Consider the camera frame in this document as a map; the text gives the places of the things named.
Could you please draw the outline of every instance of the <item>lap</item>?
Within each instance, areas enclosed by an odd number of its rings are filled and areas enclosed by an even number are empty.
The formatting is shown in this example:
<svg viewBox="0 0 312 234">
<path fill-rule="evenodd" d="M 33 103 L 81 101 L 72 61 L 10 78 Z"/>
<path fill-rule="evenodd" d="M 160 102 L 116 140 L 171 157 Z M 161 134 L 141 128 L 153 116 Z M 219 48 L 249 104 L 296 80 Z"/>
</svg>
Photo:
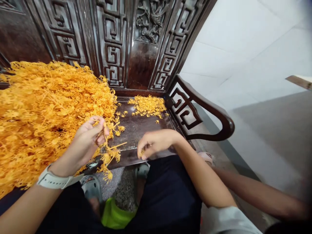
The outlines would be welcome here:
<svg viewBox="0 0 312 234">
<path fill-rule="evenodd" d="M 150 161 L 150 171 L 136 216 L 124 230 L 102 226 L 80 183 L 61 193 L 37 233 L 120 233 L 187 230 L 199 233 L 201 200 L 180 160 L 175 156 Z M 24 192 L 14 190 L 0 200 L 4 213 Z"/>
</svg>

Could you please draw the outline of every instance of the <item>wooden chair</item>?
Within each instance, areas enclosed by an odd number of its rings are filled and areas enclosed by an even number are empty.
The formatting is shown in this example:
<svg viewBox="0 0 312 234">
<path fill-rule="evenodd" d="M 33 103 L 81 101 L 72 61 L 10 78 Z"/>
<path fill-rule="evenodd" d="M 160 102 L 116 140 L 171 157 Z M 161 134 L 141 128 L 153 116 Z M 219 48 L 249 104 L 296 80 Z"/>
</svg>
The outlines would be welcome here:
<svg viewBox="0 0 312 234">
<path fill-rule="evenodd" d="M 216 0 L 25 0 L 0 3 L 0 71 L 10 61 L 64 61 L 105 75 L 122 105 L 125 131 L 110 144 L 122 145 L 121 160 L 110 169 L 141 163 L 138 141 L 147 131 L 170 128 L 187 140 L 221 141 L 233 134 L 226 111 L 196 92 L 178 75 Z M 129 98 L 163 97 L 169 116 L 131 116 Z M 181 97 L 177 102 L 175 96 Z M 222 123 L 216 135 L 189 134 L 202 122 L 196 102 Z M 195 121 L 188 123 L 191 110 Z M 173 154 L 164 152 L 156 157 Z"/>
</svg>

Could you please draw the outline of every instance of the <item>white sleeve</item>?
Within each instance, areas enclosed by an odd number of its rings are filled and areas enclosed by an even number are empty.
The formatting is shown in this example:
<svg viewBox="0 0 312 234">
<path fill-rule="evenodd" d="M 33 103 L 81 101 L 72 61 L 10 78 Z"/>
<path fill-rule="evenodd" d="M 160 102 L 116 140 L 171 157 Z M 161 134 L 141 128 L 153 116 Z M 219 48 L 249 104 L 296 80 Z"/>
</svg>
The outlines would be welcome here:
<svg viewBox="0 0 312 234">
<path fill-rule="evenodd" d="M 260 234 L 259 229 L 237 207 L 210 207 L 203 217 L 202 230 L 205 234 Z"/>
</svg>

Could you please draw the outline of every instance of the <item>yellow flower pile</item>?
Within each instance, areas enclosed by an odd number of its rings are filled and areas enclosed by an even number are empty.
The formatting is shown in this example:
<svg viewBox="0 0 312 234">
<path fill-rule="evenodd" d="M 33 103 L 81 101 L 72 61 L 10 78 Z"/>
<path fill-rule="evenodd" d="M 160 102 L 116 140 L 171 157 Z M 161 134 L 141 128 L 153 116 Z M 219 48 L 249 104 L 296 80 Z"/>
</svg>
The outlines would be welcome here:
<svg viewBox="0 0 312 234">
<path fill-rule="evenodd" d="M 12 62 L 11 75 L 0 74 L 10 87 L 0 90 L 0 198 L 14 187 L 29 188 L 47 165 L 60 157 L 77 129 L 93 115 L 104 116 L 119 136 L 124 130 L 115 116 L 117 97 L 105 77 L 97 79 L 89 67 L 62 62 Z M 117 147 L 106 147 L 99 171 L 107 169 Z M 100 154 L 100 148 L 94 154 Z"/>
<path fill-rule="evenodd" d="M 134 99 L 129 99 L 128 104 L 134 104 L 134 108 L 136 109 L 136 112 L 131 115 L 158 116 L 162 119 L 161 112 L 167 110 L 163 98 L 152 97 L 151 95 L 148 97 L 135 96 Z"/>
</svg>

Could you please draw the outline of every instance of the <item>person's arm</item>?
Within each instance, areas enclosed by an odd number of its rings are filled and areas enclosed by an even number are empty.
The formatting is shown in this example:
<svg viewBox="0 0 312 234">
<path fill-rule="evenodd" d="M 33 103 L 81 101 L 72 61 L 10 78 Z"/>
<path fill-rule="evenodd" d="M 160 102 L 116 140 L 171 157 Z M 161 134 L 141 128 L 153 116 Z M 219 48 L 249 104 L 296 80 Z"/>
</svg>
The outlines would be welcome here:
<svg viewBox="0 0 312 234">
<path fill-rule="evenodd" d="M 100 122 L 93 127 L 95 120 Z M 103 135 L 97 137 L 103 130 L 103 124 L 102 117 L 91 117 L 78 129 L 67 151 L 50 166 L 49 171 L 59 177 L 74 175 L 91 159 L 97 145 L 104 143 Z M 35 233 L 61 192 L 61 189 L 33 185 L 0 216 L 1 233 Z"/>
<path fill-rule="evenodd" d="M 213 168 L 237 196 L 259 210 L 281 220 L 305 219 L 307 205 L 281 191 L 243 175 Z"/>
<path fill-rule="evenodd" d="M 146 133 L 140 140 L 137 153 L 145 148 L 142 159 L 174 146 L 190 176 L 194 187 L 206 206 L 217 208 L 237 207 L 231 193 L 209 165 L 193 150 L 190 144 L 176 131 L 163 129 Z"/>
</svg>

